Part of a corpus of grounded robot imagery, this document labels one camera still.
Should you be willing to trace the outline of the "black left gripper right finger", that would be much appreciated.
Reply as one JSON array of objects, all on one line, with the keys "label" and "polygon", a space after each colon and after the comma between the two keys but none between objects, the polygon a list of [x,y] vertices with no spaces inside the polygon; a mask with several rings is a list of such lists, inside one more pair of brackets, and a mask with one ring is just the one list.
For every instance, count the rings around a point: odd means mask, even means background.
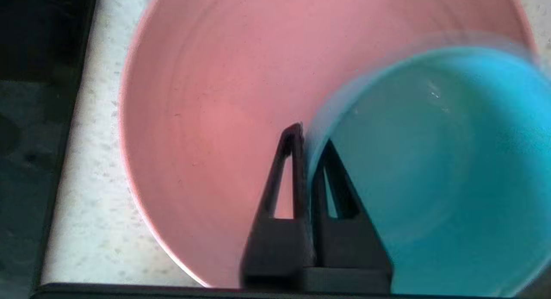
[{"label": "black left gripper right finger", "polygon": [[377,233],[332,141],[312,179],[316,263],[342,269],[392,269]]}]

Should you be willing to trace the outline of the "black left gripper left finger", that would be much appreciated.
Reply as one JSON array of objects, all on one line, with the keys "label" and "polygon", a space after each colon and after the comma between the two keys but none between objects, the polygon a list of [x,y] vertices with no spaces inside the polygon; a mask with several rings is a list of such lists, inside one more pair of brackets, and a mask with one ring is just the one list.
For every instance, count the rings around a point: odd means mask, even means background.
[{"label": "black left gripper left finger", "polygon": [[[313,262],[302,124],[279,139],[242,258],[244,277],[288,277]],[[292,217],[274,216],[285,160],[292,159]]]}]

